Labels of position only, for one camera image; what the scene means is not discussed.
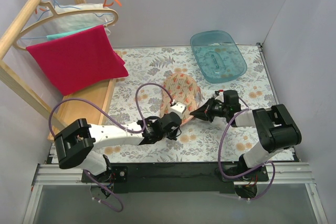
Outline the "peach floral mesh laundry bag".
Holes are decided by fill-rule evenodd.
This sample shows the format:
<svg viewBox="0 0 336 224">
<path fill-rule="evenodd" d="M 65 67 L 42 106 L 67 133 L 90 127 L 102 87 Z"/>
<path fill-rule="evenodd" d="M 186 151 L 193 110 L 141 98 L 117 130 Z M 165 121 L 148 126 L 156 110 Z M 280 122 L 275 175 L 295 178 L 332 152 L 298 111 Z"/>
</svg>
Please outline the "peach floral mesh laundry bag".
<svg viewBox="0 0 336 224">
<path fill-rule="evenodd" d="M 175 102 L 186 105 L 182 117 L 182 126 L 187 124 L 193 116 L 190 113 L 198 109 L 201 102 L 201 89 L 196 81 L 187 74 L 174 73 L 163 81 L 163 86 L 170 93 Z"/>
</svg>

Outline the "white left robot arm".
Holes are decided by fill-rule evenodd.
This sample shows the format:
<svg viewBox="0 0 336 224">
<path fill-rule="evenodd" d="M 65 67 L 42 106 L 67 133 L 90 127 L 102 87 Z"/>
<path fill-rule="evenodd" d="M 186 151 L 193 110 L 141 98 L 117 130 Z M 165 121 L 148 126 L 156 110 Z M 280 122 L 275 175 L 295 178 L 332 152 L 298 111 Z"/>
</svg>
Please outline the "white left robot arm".
<svg viewBox="0 0 336 224">
<path fill-rule="evenodd" d="M 171 110 L 161 118 L 150 116 L 145 121 L 124 125 L 89 124 L 78 119 L 60 131 L 54 138 L 58 164 L 61 169 L 79 167 L 88 170 L 100 182 L 111 178 L 108 160 L 97 150 L 117 145 L 150 145 L 164 138 L 176 140 L 182 113 Z"/>
</svg>

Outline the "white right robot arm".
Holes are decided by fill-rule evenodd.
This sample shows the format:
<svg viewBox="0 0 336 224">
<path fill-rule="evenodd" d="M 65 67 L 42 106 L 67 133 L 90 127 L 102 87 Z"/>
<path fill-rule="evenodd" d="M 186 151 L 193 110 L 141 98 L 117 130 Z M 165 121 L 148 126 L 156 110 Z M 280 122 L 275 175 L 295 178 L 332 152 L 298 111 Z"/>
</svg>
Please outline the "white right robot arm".
<svg viewBox="0 0 336 224">
<path fill-rule="evenodd" d="M 190 115 L 209 122 L 213 122 L 216 117 L 226 119 L 227 126 L 218 148 L 218 170 L 225 179 L 241 178 L 248 181 L 257 174 L 257 169 L 269 163 L 273 156 L 300 144 L 302 136 L 285 105 L 277 104 L 266 109 L 251 110 L 242 109 L 242 101 L 235 90 L 218 90 Z M 231 126 L 255 127 L 259 139 L 247 153 L 241 155 L 234 170 L 235 175 L 225 174 L 221 163 L 224 139 Z"/>
</svg>

